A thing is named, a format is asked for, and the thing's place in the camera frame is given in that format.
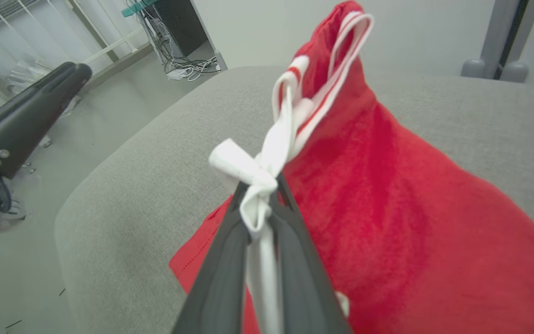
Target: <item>floor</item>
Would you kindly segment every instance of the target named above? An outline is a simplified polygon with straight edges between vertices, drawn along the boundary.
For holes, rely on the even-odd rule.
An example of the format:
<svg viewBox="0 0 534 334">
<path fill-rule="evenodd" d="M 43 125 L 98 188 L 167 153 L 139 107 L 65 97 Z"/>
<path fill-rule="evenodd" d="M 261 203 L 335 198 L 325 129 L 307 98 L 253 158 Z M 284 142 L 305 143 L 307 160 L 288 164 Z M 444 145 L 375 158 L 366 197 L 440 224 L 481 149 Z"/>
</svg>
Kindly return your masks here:
<svg viewBox="0 0 534 334">
<path fill-rule="evenodd" d="M 209 44 L 191 59 L 212 57 Z M 72 334 L 53 240 L 55 215 L 95 167 L 166 108 L 210 78 L 168 81 L 154 53 L 90 91 L 49 132 L 53 144 L 30 158 L 34 174 L 13 180 L 26 220 L 0 233 L 0 332 Z"/>
</svg>

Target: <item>gray cushion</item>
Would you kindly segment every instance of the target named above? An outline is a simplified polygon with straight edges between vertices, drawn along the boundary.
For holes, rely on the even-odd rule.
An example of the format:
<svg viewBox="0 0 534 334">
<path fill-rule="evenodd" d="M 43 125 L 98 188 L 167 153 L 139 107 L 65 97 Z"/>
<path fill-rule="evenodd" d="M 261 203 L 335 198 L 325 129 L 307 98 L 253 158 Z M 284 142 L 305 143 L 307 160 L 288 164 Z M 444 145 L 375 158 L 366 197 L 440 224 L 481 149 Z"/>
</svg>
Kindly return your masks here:
<svg viewBox="0 0 534 334">
<path fill-rule="evenodd" d="M 55 238 L 80 333 L 170 331 L 185 294 L 168 262 L 227 197 L 208 168 L 210 151 L 228 137 L 259 151 L 283 70 L 236 68 L 210 79 L 73 192 Z M 404 125 L 534 219 L 534 86 L 391 74 L 367 81 Z"/>
</svg>

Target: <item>power strip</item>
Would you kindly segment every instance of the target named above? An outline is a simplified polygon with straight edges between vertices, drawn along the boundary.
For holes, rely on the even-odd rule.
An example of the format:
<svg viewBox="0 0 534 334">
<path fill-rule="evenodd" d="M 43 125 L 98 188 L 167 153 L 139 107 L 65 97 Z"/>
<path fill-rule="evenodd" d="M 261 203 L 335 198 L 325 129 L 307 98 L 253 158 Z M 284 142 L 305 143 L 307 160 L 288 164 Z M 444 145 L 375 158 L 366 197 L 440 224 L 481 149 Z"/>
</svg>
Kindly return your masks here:
<svg viewBox="0 0 534 334">
<path fill-rule="evenodd" d="M 168 79 L 170 80 L 180 80 L 184 78 L 184 72 L 185 70 L 183 70 L 182 68 L 177 68 L 168 72 L 166 76 L 168 76 Z"/>
</svg>

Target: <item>white railing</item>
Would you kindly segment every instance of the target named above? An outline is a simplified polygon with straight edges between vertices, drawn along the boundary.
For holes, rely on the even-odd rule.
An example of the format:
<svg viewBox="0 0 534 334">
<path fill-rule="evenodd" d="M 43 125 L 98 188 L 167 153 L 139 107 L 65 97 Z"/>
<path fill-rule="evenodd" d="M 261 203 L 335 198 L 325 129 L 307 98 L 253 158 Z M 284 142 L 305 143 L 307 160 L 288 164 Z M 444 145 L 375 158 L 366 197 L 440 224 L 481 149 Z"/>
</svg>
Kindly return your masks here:
<svg viewBox="0 0 534 334">
<path fill-rule="evenodd" d="M 51 67 L 73 61 L 97 72 L 118 58 L 107 57 L 110 52 L 125 57 L 147 41 L 135 16 L 121 16 L 122 0 L 41 0 L 32 6 L 15 1 L 21 5 L 17 15 L 0 13 L 0 76 L 26 53 Z"/>
</svg>

